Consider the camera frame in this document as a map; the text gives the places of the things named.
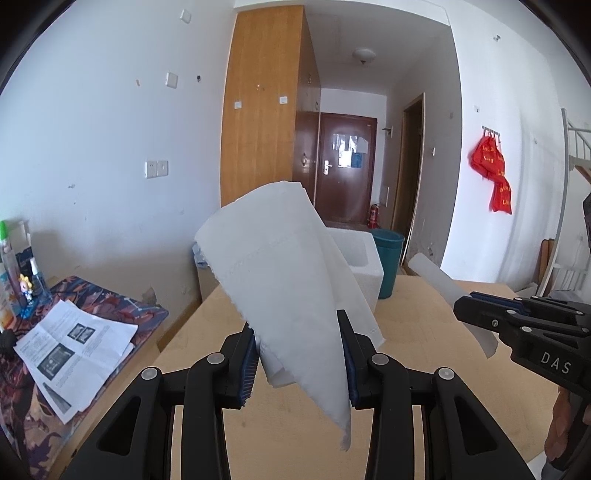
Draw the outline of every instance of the red bag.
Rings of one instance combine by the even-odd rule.
[[[496,144],[496,138],[488,132],[472,153],[470,165],[484,178],[495,183],[491,200],[492,211],[511,215],[511,186],[505,178],[505,158]]]

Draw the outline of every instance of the green bottle cap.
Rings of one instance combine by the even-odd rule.
[[[2,220],[0,222],[0,240],[6,240],[8,238],[8,227],[6,226],[6,222]]]

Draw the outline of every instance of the green trash can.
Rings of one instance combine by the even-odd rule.
[[[374,236],[375,246],[378,248],[379,259],[384,269],[384,280],[378,298],[380,300],[388,299],[394,290],[394,282],[404,246],[404,235],[382,229],[371,230],[371,233]]]

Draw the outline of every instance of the white foam box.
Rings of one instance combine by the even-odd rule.
[[[384,269],[373,235],[340,228],[329,228],[328,231],[349,264],[369,308],[374,312],[384,279]]]

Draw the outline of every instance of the desk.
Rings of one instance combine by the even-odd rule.
[[[50,475],[58,477],[67,465],[73,451],[113,404],[108,391],[120,394],[147,362],[151,363],[158,349],[156,342],[162,336],[163,321],[168,312],[149,306],[89,283],[78,277],[69,277],[55,285],[51,292],[54,302],[71,300],[78,308],[117,322],[134,323],[138,330],[132,338],[135,348],[130,356],[109,377],[93,404],[64,425],[39,393],[35,382],[18,357],[12,362],[4,359],[0,369],[5,378],[0,382],[0,413],[9,431],[13,432],[13,446],[21,459],[26,459],[35,480]],[[18,324],[21,336],[36,325],[51,306],[38,307],[31,319]]]
[[[513,298],[503,285],[460,283],[467,291]],[[557,387],[513,364],[499,345],[487,360],[444,300],[420,277],[399,276],[394,295],[378,302],[375,317],[386,342],[380,349],[405,366],[433,372],[453,368],[484,403],[525,460],[543,450]],[[243,321],[217,288],[158,357],[163,372],[188,368],[216,352]],[[259,366],[252,397],[241,411],[225,410],[225,432],[234,480],[363,478],[372,411],[352,411],[352,447],[339,451],[339,429],[297,386],[273,390]],[[172,478],[180,479],[180,422],[173,433]],[[420,410],[415,409],[416,477],[424,477]]]

